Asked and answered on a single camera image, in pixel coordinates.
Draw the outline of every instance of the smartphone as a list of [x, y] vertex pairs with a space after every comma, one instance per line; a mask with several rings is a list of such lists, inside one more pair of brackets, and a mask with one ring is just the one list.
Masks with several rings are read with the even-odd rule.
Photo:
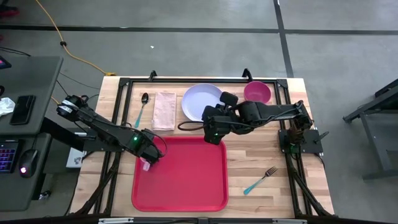
[[29, 123], [35, 99], [36, 96], [34, 95], [18, 97], [10, 120], [11, 125], [22, 125]]

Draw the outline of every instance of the wooden table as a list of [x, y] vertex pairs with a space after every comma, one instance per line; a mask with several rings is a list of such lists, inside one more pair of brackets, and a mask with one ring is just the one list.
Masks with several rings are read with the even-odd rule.
[[[111, 120], [114, 102], [118, 89], [120, 77], [104, 77], [101, 92], [99, 94], [96, 112]], [[291, 102], [303, 100], [304, 105], [311, 113], [305, 91], [304, 80], [301, 78], [288, 78]], [[177, 93], [177, 117], [174, 131], [157, 132], [161, 135], [197, 135], [202, 136], [203, 130], [186, 132], [177, 129], [178, 123], [188, 120], [183, 114], [181, 100], [186, 90], [194, 83], [135, 83], [132, 89], [130, 110], [127, 121], [131, 124], [141, 109], [141, 96], [148, 93], [150, 101], [144, 108], [141, 117], [140, 129], [152, 129], [152, 115], [154, 109], [154, 97], [158, 91]], [[216, 84], [223, 91], [228, 91], [243, 101], [243, 89], [245, 84]], [[274, 88], [269, 85], [272, 92], [271, 103], [275, 104]], [[126, 91], [123, 93], [121, 108], [124, 106]], [[122, 110], [119, 112], [120, 123]], [[271, 122], [255, 131], [238, 136], [229, 134], [223, 138], [227, 147], [228, 160], [228, 204], [220, 212], [207, 213], [159, 213], [140, 212], [131, 203], [132, 180], [134, 176], [134, 164], [136, 158], [129, 153], [123, 153], [119, 166], [118, 180], [113, 201], [113, 217], [222, 217], [222, 218], [290, 218], [294, 217], [292, 199], [290, 196], [289, 181], [287, 177], [286, 161], [279, 149], [277, 131], [280, 129], [279, 122]], [[93, 153], [84, 160], [78, 184], [73, 198], [71, 212], [77, 211], [89, 199], [98, 185], [103, 164], [103, 152]], [[307, 178], [307, 185], [317, 200], [324, 208], [333, 213], [331, 198], [326, 181], [325, 171], [319, 158], [312, 154], [303, 154], [303, 164]], [[243, 190], [257, 181], [264, 171], [272, 166], [278, 167], [278, 171], [268, 177], [266, 181], [258, 185], [248, 196], [243, 195]], [[298, 190], [300, 208], [304, 212], [301, 190]], [[104, 209], [108, 188], [104, 191]]]

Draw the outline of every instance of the red plastic tray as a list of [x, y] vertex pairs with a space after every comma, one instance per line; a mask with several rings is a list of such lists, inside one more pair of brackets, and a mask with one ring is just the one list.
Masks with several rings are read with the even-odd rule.
[[[228, 202], [226, 148], [203, 137], [165, 137], [168, 153], [148, 171], [137, 158], [131, 200], [142, 212], [217, 212]], [[155, 138], [164, 152], [163, 142]]]

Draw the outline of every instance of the pink napkin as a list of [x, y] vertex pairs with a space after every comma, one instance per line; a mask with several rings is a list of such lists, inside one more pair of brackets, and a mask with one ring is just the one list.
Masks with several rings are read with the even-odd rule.
[[152, 120], [154, 130], [174, 130], [176, 104], [176, 93], [156, 93], [154, 119]]

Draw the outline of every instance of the fork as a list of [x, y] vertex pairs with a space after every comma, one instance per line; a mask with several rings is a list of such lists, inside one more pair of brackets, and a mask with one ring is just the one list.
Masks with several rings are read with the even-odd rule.
[[272, 174], [274, 174], [275, 171], [277, 171], [278, 168], [276, 167], [271, 167], [269, 170], [266, 171], [266, 173], [264, 174], [264, 176], [259, 179], [256, 183], [254, 183], [252, 186], [248, 187], [246, 190], [244, 190], [243, 194], [247, 195], [250, 193], [251, 190], [253, 190], [253, 188], [255, 188], [257, 185], [259, 185], [266, 177], [271, 176]]

